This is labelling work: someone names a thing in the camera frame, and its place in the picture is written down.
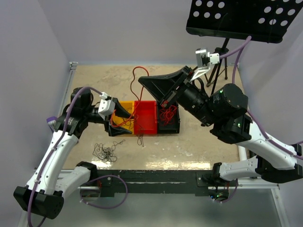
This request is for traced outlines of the yellow plastic bin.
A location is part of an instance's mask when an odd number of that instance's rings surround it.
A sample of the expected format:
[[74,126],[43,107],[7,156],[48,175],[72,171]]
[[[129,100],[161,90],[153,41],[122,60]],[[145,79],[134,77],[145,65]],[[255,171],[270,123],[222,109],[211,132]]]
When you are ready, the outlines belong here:
[[[126,109],[130,114],[134,111],[134,101],[121,101],[120,104],[124,109]],[[126,121],[127,118],[121,118],[113,115],[113,123],[117,125],[121,125],[121,127],[128,129],[132,131],[132,134],[134,134],[134,120],[131,119],[127,121],[126,123],[122,124],[124,121]]]

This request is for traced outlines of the red plastic bin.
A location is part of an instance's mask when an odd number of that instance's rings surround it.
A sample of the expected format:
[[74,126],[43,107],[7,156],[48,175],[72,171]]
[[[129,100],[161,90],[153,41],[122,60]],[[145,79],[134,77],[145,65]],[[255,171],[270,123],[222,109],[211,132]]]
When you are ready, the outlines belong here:
[[157,105],[156,101],[135,101],[135,135],[157,134]]

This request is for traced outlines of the black plastic bin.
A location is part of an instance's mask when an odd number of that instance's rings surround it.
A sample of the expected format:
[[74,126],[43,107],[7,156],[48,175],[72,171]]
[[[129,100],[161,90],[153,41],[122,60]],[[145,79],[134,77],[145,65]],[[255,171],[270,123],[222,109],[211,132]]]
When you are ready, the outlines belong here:
[[158,134],[178,134],[180,131],[180,116],[177,103],[173,103],[168,108],[157,104],[157,133]]

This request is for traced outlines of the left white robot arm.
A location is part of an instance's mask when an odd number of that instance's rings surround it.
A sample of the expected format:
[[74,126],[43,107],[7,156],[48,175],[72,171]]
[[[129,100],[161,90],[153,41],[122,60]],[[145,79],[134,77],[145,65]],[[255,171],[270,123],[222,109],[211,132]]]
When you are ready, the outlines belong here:
[[25,186],[16,187],[13,196],[27,212],[27,222],[31,227],[31,215],[43,219],[54,219],[62,210],[65,199],[83,184],[101,185],[112,181],[115,175],[98,175],[96,165],[81,161],[62,179],[59,174],[73,149],[79,142],[83,131],[90,122],[103,124],[107,132],[114,130],[115,135],[129,134],[129,130],[112,123],[112,116],[131,119],[132,115],[119,103],[118,99],[105,92],[99,92],[99,106],[94,106],[92,87],[78,87],[71,94],[71,102],[61,116],[56,119],[50,145]]

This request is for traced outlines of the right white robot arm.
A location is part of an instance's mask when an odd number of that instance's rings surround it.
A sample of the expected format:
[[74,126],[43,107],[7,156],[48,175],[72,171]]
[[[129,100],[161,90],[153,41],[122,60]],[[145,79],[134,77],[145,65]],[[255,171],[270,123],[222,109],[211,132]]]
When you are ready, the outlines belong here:
[[248,97],[233,83],[208,95],[204,85],[195,85],[190,67],[167,75],[143,76],[139,83],[160,103],[169,107],[176,103],[201,122],[220,141],[244,147],[252,158],[214,164],[209,181],[217,186],[239,178],[260,177],[271,183],[287,183],[301,179],[303,168],[298,145],[286,145],[264,134],[248,113]]

